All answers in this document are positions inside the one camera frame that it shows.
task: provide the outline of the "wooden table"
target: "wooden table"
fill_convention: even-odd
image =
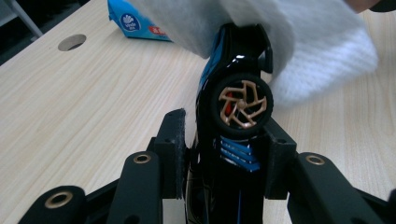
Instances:
[[[125,38],[107,15],[105,0],[91,1],[0,67],[1,223],[16,223],[49,189],[88,194],[118,178],[171,110],[187,110],[191,142],[205,60],[173,43]],[[273,117],[299,152],[330,158],[353,186],[387,199],[396,187],[396,14],[362,17],[376,72]],[[86,41],[59,50],[72,35]],[[267,223],[290,222],[286,202],[264,207]],[[165,223],[183,223],[181,201],[164,209]]]

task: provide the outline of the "black tire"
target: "black tire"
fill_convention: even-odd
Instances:
[[[249,73],[230,75],[221,80],[212,93],[210,117],[224,137],[251,138],[271,117],[273,95],[259,77]]]

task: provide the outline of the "black toy car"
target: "black toy car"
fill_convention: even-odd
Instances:
[[[261,71],[272,73],[272,59],[259,24],[219,29],[196,100],[197,135],[186,187],[189,223],[240,223],[242,207],[245,213],[250,206],[258,214],[243,223],[262,221],[264,156],[257,148],[274,101]]]

